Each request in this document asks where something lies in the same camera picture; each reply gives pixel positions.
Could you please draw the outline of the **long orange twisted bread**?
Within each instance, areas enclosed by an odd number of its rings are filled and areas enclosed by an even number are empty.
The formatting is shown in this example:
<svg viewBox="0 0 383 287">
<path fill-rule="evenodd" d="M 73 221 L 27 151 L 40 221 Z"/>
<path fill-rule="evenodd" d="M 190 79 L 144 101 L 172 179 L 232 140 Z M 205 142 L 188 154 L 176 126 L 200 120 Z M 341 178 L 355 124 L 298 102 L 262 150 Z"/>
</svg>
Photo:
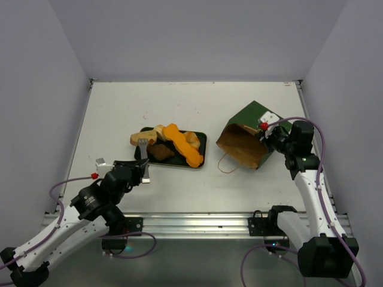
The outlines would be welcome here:
<svg viewBox="0 0 383 287">
<path fill-rule="evenodd" d="M 181 133 L 176 124 L 170 124 L 162 130 L 164 137 L 173 142 L 176 150 L 186 159 L 187 164 L 192 168 L 197 168 L 203 162 L 203 156 L 199 151 L 194 149 Z"/>
</svg>

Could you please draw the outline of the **brown pretzel bread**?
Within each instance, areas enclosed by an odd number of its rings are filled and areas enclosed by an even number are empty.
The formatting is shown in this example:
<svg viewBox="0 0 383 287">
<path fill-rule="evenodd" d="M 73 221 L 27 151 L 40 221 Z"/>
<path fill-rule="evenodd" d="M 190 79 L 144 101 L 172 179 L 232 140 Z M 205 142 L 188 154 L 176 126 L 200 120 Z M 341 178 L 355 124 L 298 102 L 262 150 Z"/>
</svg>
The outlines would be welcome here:
<svg viewBox="0 0 383 287">
<path fill-rule="evenodd" d="M 175 153 L 164 144 L 150 145 L 147 150 L 157 161 L 165 161 L 175 156 Z"/>
</svg>

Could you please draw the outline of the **toasted bread slice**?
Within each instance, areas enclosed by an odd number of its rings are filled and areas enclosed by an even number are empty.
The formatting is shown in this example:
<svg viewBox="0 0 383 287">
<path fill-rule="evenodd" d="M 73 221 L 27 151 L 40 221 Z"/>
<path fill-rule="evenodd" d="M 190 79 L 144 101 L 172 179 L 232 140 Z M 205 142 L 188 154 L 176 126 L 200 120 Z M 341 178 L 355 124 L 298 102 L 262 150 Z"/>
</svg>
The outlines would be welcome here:
<svg viewBox="0 0 383 287">
<path fill-rule="evenodd" d="M 155 130 L 147 130 L 131 134 L 130 144 L 133 146 L 138 146 L 138 141 L 140 139 L 146 139 L 148 140 L 148 145 L 153 145 L 157 141 L 157 132 Z"/>
</svg>

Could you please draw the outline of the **small round bread roll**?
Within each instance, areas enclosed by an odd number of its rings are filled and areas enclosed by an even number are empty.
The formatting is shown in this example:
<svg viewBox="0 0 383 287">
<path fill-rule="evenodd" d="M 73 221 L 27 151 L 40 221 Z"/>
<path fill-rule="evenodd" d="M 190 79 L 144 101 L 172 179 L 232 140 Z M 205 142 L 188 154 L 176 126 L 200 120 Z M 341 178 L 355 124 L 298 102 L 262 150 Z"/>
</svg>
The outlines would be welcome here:
<svg viewBox="0 0 383 287">
<path fill-rule="evenodd" d="M 159 138 L 159 139 L 161 139 L 162 141 L 167 141 L 167 138 L 164 136 L 164 134 L 163 134 L 163 129 L 164 129 L 165 127 L 163 126 L 163 125 L 161 125 L 161 124 L 159 124 L 159 125 L 156 125 L 154 128 L 153 128 L 153 130 L 155 130 L 156 131 L 156 133 L 157 133 L 157 137 Z"/>
</svg>

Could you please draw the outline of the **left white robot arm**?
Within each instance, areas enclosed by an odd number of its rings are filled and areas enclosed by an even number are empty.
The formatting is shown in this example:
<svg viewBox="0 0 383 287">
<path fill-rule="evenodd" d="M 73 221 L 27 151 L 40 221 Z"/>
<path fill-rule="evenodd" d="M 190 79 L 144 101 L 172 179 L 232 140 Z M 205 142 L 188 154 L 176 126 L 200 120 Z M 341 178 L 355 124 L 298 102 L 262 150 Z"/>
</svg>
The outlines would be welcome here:
<svg viewBox="0 0 383 287">
<path fill-rule="evenodd" d="M 60 214 L 54 221 L 23 245 L 1 251 L 2 268 L 11 272 L 11 284 L 40 286 L 65 256 L 97 237 L 112 240 L 141 235 L 141 231 L 130 229 L 118 204 L 143 182 L 147 167 L 146 158 L 113 164 L 98 159 L 96 172 L 88 176 L 92 180 L 89 186 L 68 206 L 55 200 Z"/>
</svg>

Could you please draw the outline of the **round glazed pastry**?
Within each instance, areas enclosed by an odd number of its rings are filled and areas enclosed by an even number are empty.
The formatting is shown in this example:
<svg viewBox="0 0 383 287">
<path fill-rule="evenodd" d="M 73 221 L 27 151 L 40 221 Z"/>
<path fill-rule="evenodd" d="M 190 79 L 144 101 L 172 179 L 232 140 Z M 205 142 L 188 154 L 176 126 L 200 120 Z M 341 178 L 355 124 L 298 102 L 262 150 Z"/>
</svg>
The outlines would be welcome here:
<svg viewBox="0 0 383 287">
<path fill-rule="evenodd" d="M 184 132 L 184 136 L 186 137 L 186 141 L 188 144 L 191 145 L 194 149 L 197 151 L 199 150 L 200 147 L 200 140 L 195 132 L 187 131 Z"/>
</svg>

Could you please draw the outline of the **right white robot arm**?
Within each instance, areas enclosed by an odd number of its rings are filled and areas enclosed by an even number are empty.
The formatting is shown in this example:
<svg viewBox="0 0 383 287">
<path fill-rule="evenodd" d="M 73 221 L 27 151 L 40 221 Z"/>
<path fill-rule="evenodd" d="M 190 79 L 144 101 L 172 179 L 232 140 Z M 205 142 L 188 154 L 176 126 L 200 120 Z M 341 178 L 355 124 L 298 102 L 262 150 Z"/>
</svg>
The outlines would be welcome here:
<svg viewBox="0 0 383 287">
<path fill-rule="evenodd" d="M 260 140 L 270 150 L 284 155 L 285 166 L 298 188 L 309 224 L 305 225 L 291 206 L 274 206 L 266 226 L 270 233 L 284 232 L 297 249 L 297 262 L 305 277 L 348 277 L 359 246 L 347 236 L 333 210 L 324 183 L 321 160 L 312 152 L 314 125 L 297 119 L 290 131 L 277 121 L 260 121 Z"/>
</svg>

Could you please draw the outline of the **green paper bag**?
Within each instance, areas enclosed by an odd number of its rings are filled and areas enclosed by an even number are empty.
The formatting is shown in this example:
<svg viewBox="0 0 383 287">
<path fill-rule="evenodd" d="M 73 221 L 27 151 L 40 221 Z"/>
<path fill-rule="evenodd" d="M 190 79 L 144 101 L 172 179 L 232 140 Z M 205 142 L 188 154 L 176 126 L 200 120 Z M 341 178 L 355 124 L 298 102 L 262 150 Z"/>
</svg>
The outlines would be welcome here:
<svg viewBox="0 0 383 287">
<path fill-rule="evenodd" d="M 272 154 L 272 150 L 260 142 L 259 124 L 266 112 L 273 114 L 271 122 L 282 118 L 267 107 L 253 101 L 227 122 L 216 141 L 217 146 L 240 165 L 257 170 Z"/>
</svg>

